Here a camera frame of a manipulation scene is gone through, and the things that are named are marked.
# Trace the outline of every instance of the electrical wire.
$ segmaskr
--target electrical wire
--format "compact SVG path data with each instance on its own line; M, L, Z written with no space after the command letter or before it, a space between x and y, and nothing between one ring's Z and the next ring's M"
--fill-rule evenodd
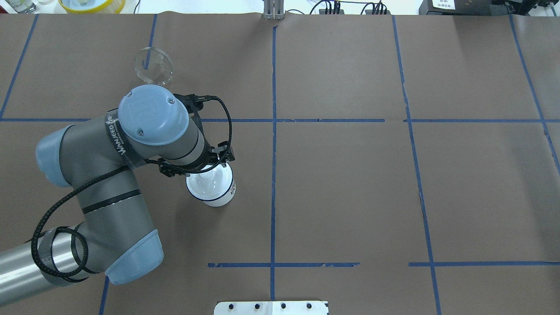
M328 4L328 6L329 6L329 11L332 11L333 7L332 7L332 4L330 3L330 0L321 0L321 1L317 2L317 3L313 6L313 8L312 8L311 11L309 12L309 14L312 14L312 13L313 13L313 10L314 10L314 9L319 5L319 3L321 3L321 2L326 2L326 3Z
M373 9L372 9L372 10L374 10L374 9L375 9L375 3L373 3L373 2L369 2L369 3L367 3L367 4L366 4L366 5L365 5L365 6L363 7L363 9L362 9L362 12L360 12L360 15L362 15L362 14L364 13L364 11L366 10L367 6L369 6L370 4L371 4L371 5L372 5L372 7L373 7Z
M80 241L80 243L82 243L82 248L83 248L82 261L79 262L78 267L70 272L60 272L58 270L51 269L47 265L45 265L45 263L41 260L41 257L39 256L39 238L41 237L41 232L43 231L43 228L45 227L45 224L49 220L50 216L52 216L54 211L56 211L56 209L58 209L62 204L64 204L65 202L67 202L68 200L70 200L72 197L79 194L80 192L84 191L86 188L129 169L130 168L128 166L121 166L115 170L112 170L104 175L101 175L81 185L80 187L76 188L71 193L67 194L62 199L60 199L43 215L43 217L39 221L39 224L37 224L35 231L33 232L33 237L31 238L31 258L42 272L58 278L67 278L79 274L80 271L82 271L84 267L86 267L89 251L87 248L86 238L81 233L69 228L57 228L57 230L60 230L64 233L74 235Z
M232 122L231 122L230 112L227 110L226 104L224 104L224 102L219 97L212 96L212 95L206 95L206 96L202 96L202 98L204 98L205 100L218 101L220 103L220 105L222 105L223 110L224 110L224 112L226 113L226 116L227 116L227 122L228 122L228 126L229 126L229 136L228 136L228 139L227 139L227 149L222 154L222 156L219 158L218 162L216 162L214 165L212 165L211 167L209 167L207 169L204 169L204 170L184 169L184 168L176 166L176 165L172 165L172 164L168 164L168 163L164 163L164 162L160 162L160 161L156 161L156 160L150 160L150 159L145 160L145 162L147 164L163 165L163 166L166 166L168 168L174 169L174 170L182 172L182 173L200 174L200 173L209 172L209 171L211 171L212 169L216 168L218 165L220 165L221 163L224 162L225 158L231 152L231 135L232 135L233 125L232 125ZM102 180L106 180L110 177L113 177L113 176L115 176L117 174L120 174L120 173L122 173L124 171L127 171L127 170L130 170L130 168L128 166L126 166L126 165L121 166L121 167L119 167L115 170L112 170L112 171L110 171L106 174L103 174L103 175L101 175L101 176L99 176L95 179L90 180L89 182L81 185L80 187L74 189L72 192L70 192L69 194L64 196L62 199L60 199L57 203L55 203L43 215L43 217L41 218L41 220L37 224L37 227L35 228L35 231L33 232L33 237L31 238L31 258L33 259L33 262L37 265L37 267L42 272L44 272L48 275L54 276L54 277L63 278L63 279L65 279L67 281L70 281L70 282L80 281L80 280L70 279L69 277L72 277L72 276L75 276L75 275L79 274L82 270L84 270L86 268L87 259L88 259L88 255L89 255L89 250L88 250L86 238L81 233L79 233L78 231L72 230L70 228L60 226L56 229L56 232L68 233L68 234L71 234L74 237L76 237L80 241L80 243L82 244L82 249L83 249L82 260L78 262L78 267L76 267L76 269L74 269L70 272L60 272L58 270L52 269L52 268L48 267L47 265L45 265L45 263L43 262L43 260L41 259L40 255L39 255L39 239L42 236L45 235L45 232L42 232L43 228L45 227L46 222L50 219L50 217L53 215L53 213L58 208L60 208L60 206L62 204L64 204L68 200L70 200L72 197L76 196L77 194L84 191L88 187L93 186L94 184L96 184L96 183L98 183Z
M366 10L366 7L368 5L372 5L372 12L371 14L373 15L382 15L382 14L387 14L387 6L384 5L381 1L379 1L378 3L374 3L374 2L359 2L359 1L345 1L345 0L336 0L334 1L334 10L331 4L332 0L321 0L319 2L317 2L313 8L311 9L311 11L309 12L309 14L313 14L313 10L315 10L315 8L319 5L319 3L321 2L327 2L328 5L328 10L327 10L327 6L325 5L325 14L340 14L340 3L357 3L357 4L365 4L365 6L362 9L362 12L360 12L360 15L363 14ZM299 10L288 10L288 11L298 11L300 13L303 13Z
M140 5L140 1L141 1L141 0L138 0L138 3L136 3L136 6L134 7L134 12L133 12L134 14L136 14L136 9L137 9L138 6Z
M286 12L290 12L290 11L296 11L296 12L299 12L299 13L305 15L305 13L303 13L303 12L301 12L300 10L297 10L297 9L290 9L290 10L288 10L288 11L286 11Z

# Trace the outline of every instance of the metal bracket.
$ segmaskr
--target metal bracket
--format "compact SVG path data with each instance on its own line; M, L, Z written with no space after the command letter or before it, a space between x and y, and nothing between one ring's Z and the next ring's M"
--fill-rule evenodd
M214 315L328 315L326 301L219 302Z
M264 0L264 19L283 20L284 19L284 0Z

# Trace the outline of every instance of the robotic arm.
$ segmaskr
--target robotic arm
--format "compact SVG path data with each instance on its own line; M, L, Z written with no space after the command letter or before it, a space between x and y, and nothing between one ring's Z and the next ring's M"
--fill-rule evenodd
M0 253L0 305L83 281L90 274L104 271L113 284L124 284L155 269L164 253L132 169L153 163L169 177L222 177L222 169L229 168L226 161L235 159L231 120L229 140L218 148L210 146L197 113L208 100L220 101L143 85L104 117L43 138L36 149L39 168L52 183L79 192L85 220L40 235L62 199L41 220L30 242ZM148 160L156 155L162 159ZM231 181L225 193L233 195Z

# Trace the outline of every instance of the white cup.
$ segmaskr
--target white cup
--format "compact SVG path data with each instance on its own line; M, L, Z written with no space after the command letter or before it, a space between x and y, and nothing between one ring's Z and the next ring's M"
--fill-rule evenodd
M190 194L210 207L220 207L231 201L235 195L234 174L228 163L200 174L189 174L186 187Z

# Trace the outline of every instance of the petri dish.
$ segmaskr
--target petri dish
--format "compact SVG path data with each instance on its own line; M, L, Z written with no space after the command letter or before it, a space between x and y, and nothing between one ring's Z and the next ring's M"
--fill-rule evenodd
M145 83L163 86L173 78L173 63L163 50L146 47L134 57L134 71Z

